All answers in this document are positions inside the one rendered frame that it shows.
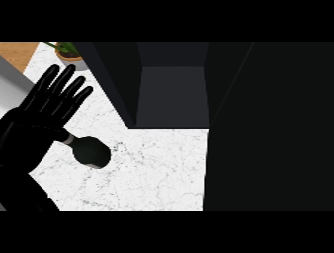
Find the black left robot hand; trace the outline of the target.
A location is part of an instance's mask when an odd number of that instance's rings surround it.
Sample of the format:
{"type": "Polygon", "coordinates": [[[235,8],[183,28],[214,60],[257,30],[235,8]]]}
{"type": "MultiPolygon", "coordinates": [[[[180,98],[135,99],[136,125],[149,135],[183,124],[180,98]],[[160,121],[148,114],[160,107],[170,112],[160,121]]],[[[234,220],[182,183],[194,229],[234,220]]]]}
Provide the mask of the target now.
{"type": "Polygon", "coordinates": [[[80,90],[86,77],[71,77],[75,66],[46,71],[21,105],[0,120],[0,172],[30,173],[41,163],[55,144],[56,131],[65,126],[93,92],[80,90]]]}

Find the dark wine bottle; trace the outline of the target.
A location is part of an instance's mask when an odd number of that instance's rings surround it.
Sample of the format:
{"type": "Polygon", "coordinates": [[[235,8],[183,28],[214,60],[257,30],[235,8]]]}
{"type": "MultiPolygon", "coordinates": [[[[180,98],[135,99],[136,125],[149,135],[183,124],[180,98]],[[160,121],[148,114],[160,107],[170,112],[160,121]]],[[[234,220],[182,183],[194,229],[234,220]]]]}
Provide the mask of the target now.
{"type": "Polygon", "coordinates": [[[92,137],[77,137],[64,128],[58,130],[56,140],[72,150],[75,160],[86,166],[102,169],[111,161],[111,149],[92,137]]]}

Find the dark grey cabinet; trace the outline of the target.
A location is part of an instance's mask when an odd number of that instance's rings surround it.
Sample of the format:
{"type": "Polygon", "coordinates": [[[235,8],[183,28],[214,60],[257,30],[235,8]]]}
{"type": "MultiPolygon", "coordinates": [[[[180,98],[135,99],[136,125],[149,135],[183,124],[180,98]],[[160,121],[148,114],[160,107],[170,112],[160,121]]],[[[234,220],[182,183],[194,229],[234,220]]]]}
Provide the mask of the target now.
{"type": "Polygon", "coordinates": [[[80,42],[75,47],[127,128],[211,128],[248,42],[80,42]]]}

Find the dark grey cabinet door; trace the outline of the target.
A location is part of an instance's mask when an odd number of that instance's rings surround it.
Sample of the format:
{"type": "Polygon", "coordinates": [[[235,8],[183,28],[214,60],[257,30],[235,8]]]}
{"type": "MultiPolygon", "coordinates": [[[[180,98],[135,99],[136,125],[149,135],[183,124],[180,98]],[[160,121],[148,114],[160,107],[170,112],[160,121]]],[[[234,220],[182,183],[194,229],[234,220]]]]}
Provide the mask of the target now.
{"type": "Polygon", "coordinates": [[[207,136],[207,211],[334,211],[334,42],[253,45],[207,136]]]}

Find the potted green plant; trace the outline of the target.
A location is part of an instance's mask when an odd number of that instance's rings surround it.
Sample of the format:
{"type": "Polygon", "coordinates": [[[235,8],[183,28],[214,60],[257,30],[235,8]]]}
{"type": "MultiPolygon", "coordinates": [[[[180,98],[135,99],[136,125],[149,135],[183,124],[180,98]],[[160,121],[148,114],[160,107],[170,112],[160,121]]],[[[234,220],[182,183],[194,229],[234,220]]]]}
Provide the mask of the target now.
{"type": "Polygon", "coordinates": [[[78,50],[71,42],[47,42],[47,46],[56,50],[56,56],[65,66],[74,65],[77,71],[89,69],[78,50]]]}

